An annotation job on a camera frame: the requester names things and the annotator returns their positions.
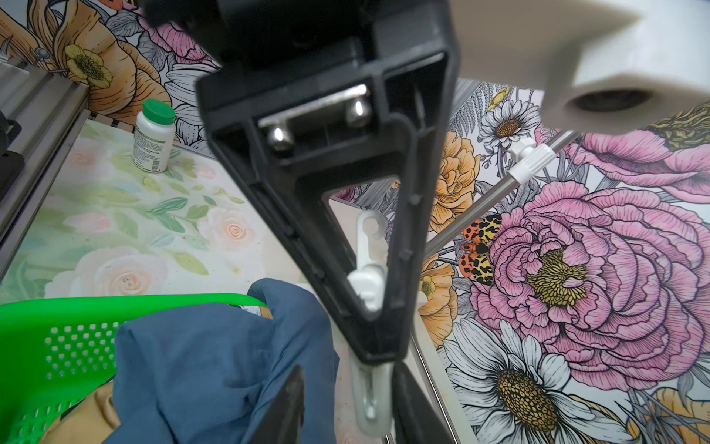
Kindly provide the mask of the white plastic clothespin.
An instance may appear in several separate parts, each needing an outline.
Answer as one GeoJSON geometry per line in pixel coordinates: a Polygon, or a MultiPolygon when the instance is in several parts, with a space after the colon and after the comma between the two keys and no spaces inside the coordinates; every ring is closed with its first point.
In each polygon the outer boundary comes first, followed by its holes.
{"type": "MultiPolygon", "coordinates": [[[[348,281],[369,316],[379,316],[384,305],[388,276],[387,225],[386,218],[375,210],[361,212],[356,221],[357,266],[349,273],[348,281]]],[[[394,366],[364,364],[354,353],[349,362],[357,424],[364,435],[384,438],[393,423],[391,383],[394,366]]]]}

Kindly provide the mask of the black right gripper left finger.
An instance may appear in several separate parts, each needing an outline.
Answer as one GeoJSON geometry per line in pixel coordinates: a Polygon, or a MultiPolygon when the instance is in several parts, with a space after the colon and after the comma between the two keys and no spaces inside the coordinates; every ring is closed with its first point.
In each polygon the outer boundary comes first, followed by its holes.
{"type": "Polygon", "coordinates": [[[271,403],[250,443],[298,444],[301,442],[305,406],[304,372],[295,366],[271,403]]]}

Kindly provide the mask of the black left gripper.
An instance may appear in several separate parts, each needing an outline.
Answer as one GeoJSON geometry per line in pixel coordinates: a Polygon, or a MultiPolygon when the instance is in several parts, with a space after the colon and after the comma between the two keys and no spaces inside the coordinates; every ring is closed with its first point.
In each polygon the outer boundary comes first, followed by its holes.
{"type": "Polygon", "coordinates": [[[360,360],[401,360],[425,255],[460,51],[444,1],[144,1],[216,72],[196,85],[207,142],[360,360]],[[328,198],[396,178],[382,313],[328,198]]]}

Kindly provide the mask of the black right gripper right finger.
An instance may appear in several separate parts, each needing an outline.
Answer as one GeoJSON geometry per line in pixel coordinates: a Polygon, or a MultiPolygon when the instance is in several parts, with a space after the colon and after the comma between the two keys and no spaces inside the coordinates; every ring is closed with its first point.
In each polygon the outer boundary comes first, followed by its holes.
{"type": "Polygon", "coordinates": [[[403,362],[396,362],[393,369],[392,408],[396,443],[454,443],[449,430],[437,417],[430,401],[403,362]]]}

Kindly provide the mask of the tan tank top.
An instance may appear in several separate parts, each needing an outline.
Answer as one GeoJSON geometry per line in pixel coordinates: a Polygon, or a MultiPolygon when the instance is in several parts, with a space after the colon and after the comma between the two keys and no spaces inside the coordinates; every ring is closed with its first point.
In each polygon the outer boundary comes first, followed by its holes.
{"type": "Polygon", "coordinates": [[[103,443],[120,426],[109,381],[64,412],[44,432],[40,443],[103,443]]]}

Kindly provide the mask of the light blue t-shirt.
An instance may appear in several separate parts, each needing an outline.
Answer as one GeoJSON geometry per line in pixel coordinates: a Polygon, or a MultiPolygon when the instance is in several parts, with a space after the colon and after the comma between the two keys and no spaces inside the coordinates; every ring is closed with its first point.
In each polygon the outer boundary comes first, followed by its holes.
{"type": "Polygon", "coordinates": [[[116,333],[112,443],[246,443],[288,379],[304,372],[304,443],[336,439],[338,355],[316,297],[274,279],[251,285],[270,318],[221,303],[166,310],[116,333]]]}

